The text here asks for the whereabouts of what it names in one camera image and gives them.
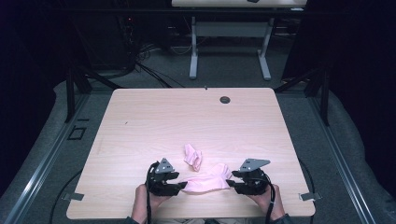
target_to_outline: round hole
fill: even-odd
[[[228,97],[228,96],[221,96],[221,97],[220,97],[220,101],[221,101],[223,104],[228,104],[228,103],[231,102],[230,97]]]

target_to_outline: desk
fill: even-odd
[[[247,0],[172,0],[173,7],[259,7],[291,8],[304,7],[306,0],[261,0],[251,3]],[[262,76],[271,80],[265,53],[273,30],[274,19],[268,22],[199,22],[191,20],[191,65],[190,78],[196,79],[198,67],[197,36],[241,36],[263,37],[262,48],[257,50]]]
[[[222,96],[231,102],[223,104]],[[203,153],[199,173],[183,161],[186,144]],[[237,170],[246,158],[270,160],[262,169],[280,186],[286,212],[295,217],[315,213],[312,202],[299,199],[308,187],[274,91],[202,88],[114,91],[76,188],[84,198],[71,201],[67,216],[131,215],[134,189],[162,158],[180,172],[169,183],[220,162]],[[262,216],[248,197],[223,189],[198,195],[181,191],[160,207],[156,218]]]

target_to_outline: table leg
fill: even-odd
[[[191,20],[191,65],[190,65],[190,79],[197,78],[197,68],[198,68],[198,49],[197,49],[197,34],[195,27],[195,17]]]
[[[273,26],[274,26],[274,19],[270,19],[265,27],[265,37],[264,40],[262,41],[262,49],[257,50],[257,53],[259,55],[260,67],[262,68],[262,75],[264,77],[264,80],[267,81],[271,80],[271,74],[270,74],[270,70],[268,69],[267,60],[265,59],[265,53],[268,49],[268,43],[271,38]]]

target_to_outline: black sleeve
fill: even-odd
[[[293,222],[291,221],[289,214],[286,214],[285,216],[272,221],[271,224],[293,224]]]
[[[131,217],[127,217],[125,219],[125,224],[139,224],[139,223],[133,220]]]

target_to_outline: wire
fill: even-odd
[[[267,214],[265,215],[265,224],[270,223],[270,217],[271,217],[272,210],[274,208],[275,197],[276,197],[274,185],[271,183],[271,181],[269,181],[268,184],[271,187],[271,202],[270,202],[270,205],[268,206]]]
[[[50,215],[49,215],[49,224],[52,224],[52,219],[53,219],[53,213],[55,211],[55,207],[56,204],[59,200],[59,198],[61,197],[62,193],[64,192],[64,189],[67,188],[67,186],[70,184],[70,182],[72,182],[78,175],[80,175],[82,173],[82,169],[79,170],[75,175],[73,175],[73,177],[71,177],[66,184],[64,184],[64,186],[62,187],[61,191],[59,191],[58,196],[56,197],[55,203],[53,204],[51,210],[50,210]]]
[[[192,45],[189,45],[188,47],[171,47],[171,50],[172,50],[175,54],[182,55],[182,54],[188,53],[188,52],[190,51],[191,47],[192,47]],[[183,51],[183,52],[177,52],[177,51],[175,50],[175,49],[177,49],[177,48],[188,48],[188,49],[185,50],[185,51]]]
[[[143,46],[136,55],[136,62],[143,62],[151,56],[151,51],[156,49],[154,44],[147,44]]]
[[[149,173],[151,171],[151,169],[155,168],[154,166],[158,165],[158,162],[154,162],[150,165],[150,167],[148,168],[148,175],[146,176],[146,193],[147,193],[147,209],[148,209],[148,224],[151,224],[151,204],[149,201]]]
[[[299,163],[304,167],[304,169],[306,170],[306,173],[308,174],[309,181],[311,182],[312,193],[315,193],[314,179],[312,178],[312,175],[311,175],[311,173],[309,172],[308,167],[305,165],[305,163],[304,163],[300,158],[297,158],[297,159],[298,159],[298,162],[299,162]],[[313,216],[310,218],[310,221],[309,221],[310,224],[313,224],[313,223],[314,223],[314,216],[315,216],[315,215],[313,215]]]
[[[161,78],[158,74],[160,74],[160,75],[162,75],[162,76],[164,76],[164,77],[168,77],[168,78],[171,79],[172,81],[176,82],[180,87],[185,88],[182,84],[180,84],[179,82],[177,82],[176,80],[174,80],[173,78],[169,77],[168,75],[166,75],[166,74],[164,74],[164,73],[161,73],[161,72],[158,72],[158,71],[156,71],[156,70],[154,70],[154,69],[148,68],[148,67],[146,67],[145,65],[143,65],[142,63],[136,62],[136,65],[138,65],[143,71],[147,72],[150,76],[152,76],[152,77],[154,77],[155,79],[157,79],[163,87],[166,87],[166,88],[173,88],[173,87],[172,87],[171,85],[169,85],[165,80],[163,80],[163,78]]]
[[[189,23],[186,20],[186,17],[183,17],[184,22],[186,23],[187,29],[189,29],[190,33],[191,33],[191,28],[189,26]]]
[[[201,42],[199,42],[199,43],[197,43],[197,46],[198,45],[201,45],[201,44],[203,44],[206,40],[208,39],[208,37],[206,36],[206,37],[204,37],[204,39],[201,41]]]

